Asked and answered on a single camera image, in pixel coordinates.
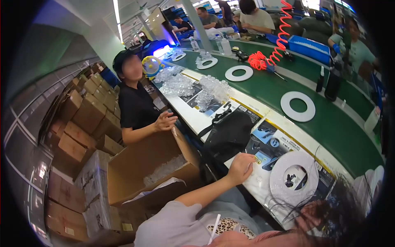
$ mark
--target leopard print fabric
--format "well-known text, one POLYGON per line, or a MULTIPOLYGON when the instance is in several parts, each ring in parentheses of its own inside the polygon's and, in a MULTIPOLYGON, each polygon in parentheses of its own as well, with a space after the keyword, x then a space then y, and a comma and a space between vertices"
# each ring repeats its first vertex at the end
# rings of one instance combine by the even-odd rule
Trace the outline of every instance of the leopard print fabric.
MULTIPOLYGON (((239 224, 237 221, 233 220, 232 218, 221 218, 217 230, 215 234, 220 235, 226 231, 234 231, 239 226, 239 232, 243 233, 248 237, 248 239, 253 239, 255 234, 250 231, 245 225, 239 224)), ((207 229, 212 232, 214 229, 214 224, 209 224, 207 229)))

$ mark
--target light green shirt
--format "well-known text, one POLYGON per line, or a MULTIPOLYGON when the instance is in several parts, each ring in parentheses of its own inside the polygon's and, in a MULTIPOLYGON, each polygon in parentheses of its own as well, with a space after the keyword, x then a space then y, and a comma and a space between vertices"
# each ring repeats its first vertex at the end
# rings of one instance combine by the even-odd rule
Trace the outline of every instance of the light green shirt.
MULTIPOLYGON (((245 15, 240 10, 236 10, 234 14, 239 17, 241 24, 248 23, 253 26, 266 27, 272 30, 275 29, 271 16, 262 9, 258 9, 258 11, 253 15, 245 15)), ((247 31, 251 34, 258 33, 254 29, 247 29, 247 31)))
MULTIPOLYGON (((330 37, 330 39, 340 46, 340 50, 343 52, 343 54, 346 53, 346 47, 340 35, 334 34, 330 37)), ((373 53, 364 43, 362 43, 361 40, 358 40, 355 43, 351 42, 351 49, 349 54, 350 62, 352 63, 352 69, 356 73, 358 73, 359 67, 361 66, 363 61, 368 61, 372 64, 373 61, 376 59, 373 53)))

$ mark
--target white straw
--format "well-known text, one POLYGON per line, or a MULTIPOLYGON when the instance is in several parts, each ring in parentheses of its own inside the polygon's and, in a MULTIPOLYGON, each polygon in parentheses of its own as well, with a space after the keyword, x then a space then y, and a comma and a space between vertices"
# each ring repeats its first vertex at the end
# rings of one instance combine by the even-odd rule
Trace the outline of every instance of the white straw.
POLYGON ((221 218, 221 215, 220 214, 217 215, 217 219, 215 220, 214 229, 213 229, 213 232, 211 233, 211 237, 210 237, 209 243, 207 245, 209 245, 213 241, 214 234, 217 231, 218 223, 220 222, 220 218, 221 218))

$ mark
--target black bag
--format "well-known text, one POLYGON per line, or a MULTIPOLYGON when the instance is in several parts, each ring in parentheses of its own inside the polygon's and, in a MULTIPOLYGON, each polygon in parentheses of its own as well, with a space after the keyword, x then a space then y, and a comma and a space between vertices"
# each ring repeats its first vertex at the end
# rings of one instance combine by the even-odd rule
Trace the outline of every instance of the black bag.
POLYGON ((203 145, 202 162, 211 166, 219 177, 228 173, 224 162, 239 152, 245 152, 250 140, 251 129, 254 127, 250 116, 239 110, 230 110, 217 114, 211 126, 199 133, 198 137, 211 132, 203 145))

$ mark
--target white t-shirt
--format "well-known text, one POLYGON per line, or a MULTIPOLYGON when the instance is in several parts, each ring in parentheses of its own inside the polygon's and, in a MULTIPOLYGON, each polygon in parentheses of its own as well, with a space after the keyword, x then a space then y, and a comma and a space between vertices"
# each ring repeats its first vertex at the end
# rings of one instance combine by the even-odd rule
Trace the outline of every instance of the white t-shirt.
MULTIPOLYGON (((274 23, 269 13, 262 9, 258 9, 253 15, 245 15, 240 10, 234 12, 239 17, 241 24, 248 23, 253 26, 266 27, 274 30, 274 23)), ((247 29, 251 34, 257 34, 258 32, 253 29, 247 29)))

